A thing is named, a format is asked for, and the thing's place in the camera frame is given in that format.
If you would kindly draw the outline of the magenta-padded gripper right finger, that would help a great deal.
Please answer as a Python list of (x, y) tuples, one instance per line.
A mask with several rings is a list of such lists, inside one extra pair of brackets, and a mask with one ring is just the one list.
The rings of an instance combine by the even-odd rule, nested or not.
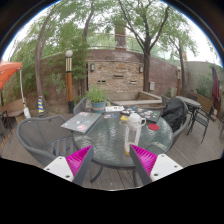
[(143, 185), (147, 185), (182, 169), (181, 165), (166, 154), (156, 155), (133, 144), (130, 145), (130, 156)]

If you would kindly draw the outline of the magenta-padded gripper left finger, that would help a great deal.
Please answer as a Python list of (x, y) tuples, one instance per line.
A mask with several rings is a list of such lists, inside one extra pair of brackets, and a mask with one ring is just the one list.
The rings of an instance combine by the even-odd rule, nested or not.
[(58, 156), (44, 170), (81, 186), (93, 155), (93, 146), (89, 145), (67, 157)]

